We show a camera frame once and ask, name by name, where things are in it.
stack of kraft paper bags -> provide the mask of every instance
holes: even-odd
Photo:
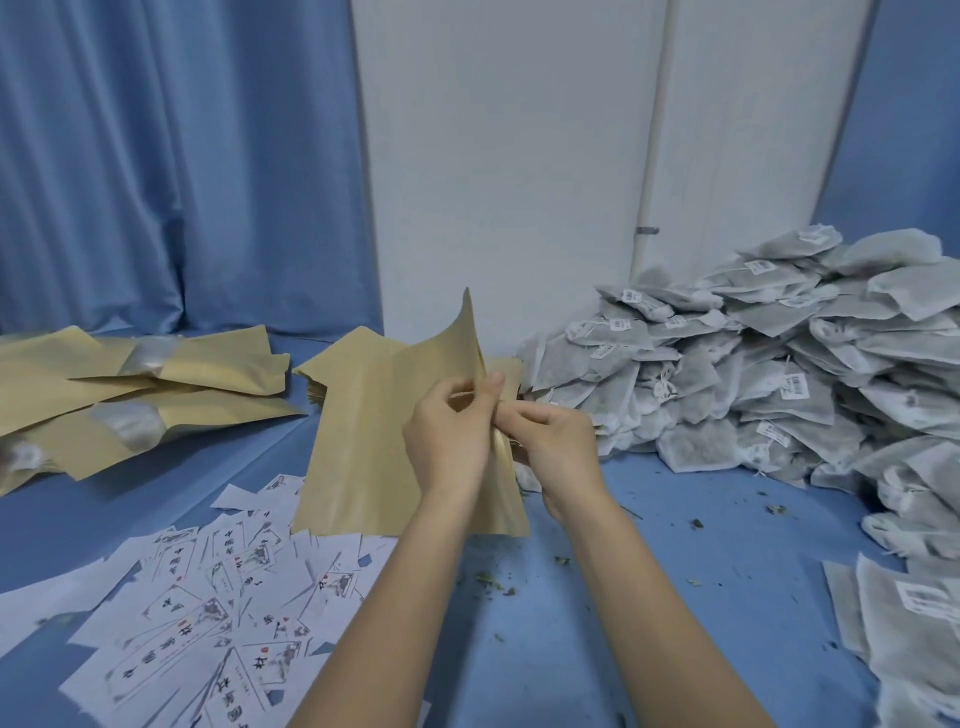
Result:
[[[490,360],[506,377],[504,399],[516,397],[516,359]],[[323,403],[293,531],[395,536],[410,520],[420,489],[403,445],[402,427],[414,405],[439,379],[485,376],[469,291],[456,320],[414,346],[357,328],[294,370]],[[509,440],[492,430],[493,457],[473,520],[473,533],[529,534]]]
[[[189,432],[302,414],[263,326],[196,338],[0,337],[0,496],[82,479]]]

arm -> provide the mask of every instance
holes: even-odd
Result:
[[[607,493],[590,418],[516,401],[494,422],[526,449],[573,544],[640,725],[773,726]]]
[[[477,387],[462,412],[447,379],[404,427],[422,498],[396,548],[300,704],[291,728],[409,728],[417,721],[457,564],[491,451],[491,417],[503,375]]]

white wall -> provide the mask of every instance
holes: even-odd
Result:
[[[664,0],[354,0],[386,332],[487,354],[633,255]]]
[[[871,0],[672,2],[634,265],[686,280],[811,221]]]

